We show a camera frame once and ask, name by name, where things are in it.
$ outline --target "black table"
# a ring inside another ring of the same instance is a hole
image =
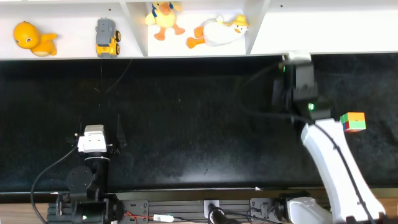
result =
[[[129,149],[112,157],[109,191],[321,186],[317,168],[285,121],[246,116],[239,83],[280,57],[0,62],[0,192],[28,192],[70,150],[89,114],[120,114]],[[367,130],[347,134],[370,186],[398,183],[398,55],[313,57],[322,95],[337,114],[363,111]],[[264,76],[244,101],[266,108]],[[66,190],[74,154],[37,191]]]

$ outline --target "wooden floor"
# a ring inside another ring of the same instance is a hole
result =
[[[379,198],[379,201],[386,209],[386,215],[398,216],[398,197]],[[36,204],[37,209],[45,218],[47,217],[46,203]],[[0,204],[0,224],[41,224],[33,211],[31,204]]]

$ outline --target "colorful cube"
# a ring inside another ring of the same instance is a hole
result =
[[[345,132],[358,132],[366,129],[365,114],[349,112],[340,117]]]

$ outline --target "toy wheel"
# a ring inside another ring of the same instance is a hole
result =
[[[121,40],[121,38],[122,38],[122,36],[120,35],[120,32],[118,30],[116,31],[115,36],[116,36],[116,41],[117,42],[119,42]]]
[[[120,46],[116,44],[116,55],[120,54]]]

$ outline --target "green light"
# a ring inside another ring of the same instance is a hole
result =
[[[309,110],[314,110],[315,109],[315,105],[313,103],[309,103],[308,104],[308,109]]]

